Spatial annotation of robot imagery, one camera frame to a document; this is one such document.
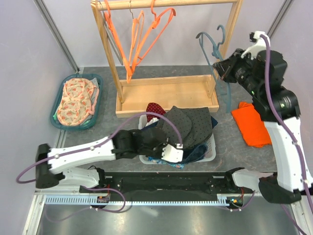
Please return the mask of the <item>dark grey dotted garment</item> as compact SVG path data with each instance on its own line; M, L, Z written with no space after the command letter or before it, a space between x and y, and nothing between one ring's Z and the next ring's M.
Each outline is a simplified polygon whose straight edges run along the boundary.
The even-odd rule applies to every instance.
M211 114L207 107L180 109L173 106L164 116L178 129L184 150L206 142L213 134Z

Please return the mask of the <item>red polka dot skirt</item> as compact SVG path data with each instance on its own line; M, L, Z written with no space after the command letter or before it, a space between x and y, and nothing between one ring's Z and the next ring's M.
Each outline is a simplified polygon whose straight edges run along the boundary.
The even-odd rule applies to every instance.
M146 112L156 113L158 115L164 115L166 112L165 110L157 103L151 102L147 105ZM147 114L146 115L147 122L150 122L153 118L160 119L159 116Z

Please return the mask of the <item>dark denim skirt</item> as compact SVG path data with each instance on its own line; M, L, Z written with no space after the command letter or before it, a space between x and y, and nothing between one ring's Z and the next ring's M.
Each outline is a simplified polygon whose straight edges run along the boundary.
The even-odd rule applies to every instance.
M212 118L207 108L183 109L183 119L179 128L183 142L183 156L180 164L198 162L205 158L209 150L209 140L218 122Z

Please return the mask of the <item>orange hanger of floral skirt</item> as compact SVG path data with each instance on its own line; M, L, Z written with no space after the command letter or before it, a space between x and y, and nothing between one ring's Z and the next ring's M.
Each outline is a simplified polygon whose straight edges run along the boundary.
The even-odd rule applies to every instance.
M136 67L135 63L138 58L138 56L136 56L136 53L139 51L139 44L141 42L141 36L143 32L143 24L144 24L144 12L143 10L141 10L138 17L134 18L132 22L129 64L133 70Z

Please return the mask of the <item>blue floral skirt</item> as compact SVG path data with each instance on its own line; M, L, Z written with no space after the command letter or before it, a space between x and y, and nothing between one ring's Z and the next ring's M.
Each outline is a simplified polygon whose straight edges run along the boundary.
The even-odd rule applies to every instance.
M183 169L185 165L199 162L199 160L204 158L205 153L207 152L207 142L196 145L194 148L189 150L184 150L183 160L179 163L170 163L162 159L158 159L158 163L161 165L169 165L174 168ZM157 160L157 158L148 157L149 160Z

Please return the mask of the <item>grey metal hanger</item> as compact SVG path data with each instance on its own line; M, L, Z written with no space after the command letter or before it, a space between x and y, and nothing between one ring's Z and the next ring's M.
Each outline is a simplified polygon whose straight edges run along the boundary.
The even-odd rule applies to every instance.
M123 51L121 42L119 40L118 34L112 22L111 9L121 10L122 8L117 8L123 0L110 1L107 0L90 2L94 18L98 27L98 31L103 43L103 47L106 47L106 40L111 44L119 62L125 68L129 67L129 61L127 60L125 53Z

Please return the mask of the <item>orange hanger of white skirt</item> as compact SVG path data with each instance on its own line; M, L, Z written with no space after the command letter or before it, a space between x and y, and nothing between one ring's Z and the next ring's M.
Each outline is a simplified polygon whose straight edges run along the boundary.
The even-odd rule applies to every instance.
M112 33L114 42L115 42L115 44L116 44L116 46L117 46L117 48L118 48L118 50L120 52L120 56L121 56L123 65L124 65L124 67L126 69L126 81L127 81L127 83L130 83L132 75L133 75L133 71L131 70L130 62L128 61L128 59L125 56L124 50L122 48L122 44L121 44L121 42L119 40L117 31L116 31L116 29L114 27L114 24L112 22L109 3L108 3L107 0L104 0L104 2L105 2L105 6L107 8L107 11L104 12L104 17L105 17L105 20L106 20L106 22L108 24L109 30Z

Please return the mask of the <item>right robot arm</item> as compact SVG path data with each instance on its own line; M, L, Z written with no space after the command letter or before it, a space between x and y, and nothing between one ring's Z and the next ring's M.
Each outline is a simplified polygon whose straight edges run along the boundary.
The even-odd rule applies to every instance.
M243 167L227 171L224 187L234 193L241 187L259 191L269 203L291 204L301 200L304 191L301 163L296 149L300 145L300 107L296 95L282 86L287 62L275 50L270 52L269 88L273 106L270 108L266 95L266 50L243 55L243 49L223 61L215 62L213 68L225 82L240 84L251 96L252 104L267 129L275 155L277 172L263 173Z

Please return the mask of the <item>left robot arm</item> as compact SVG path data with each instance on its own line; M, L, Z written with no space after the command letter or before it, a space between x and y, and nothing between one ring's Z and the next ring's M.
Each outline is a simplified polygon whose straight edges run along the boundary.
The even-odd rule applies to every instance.
M35 170L36 188L52 188L68 183L103 192L107 188L104 171L80 169L81 165L119 159L132 159L137 155L162 158L168 144L165 133L158 129L120 130L114 137L68 148L38 147Z

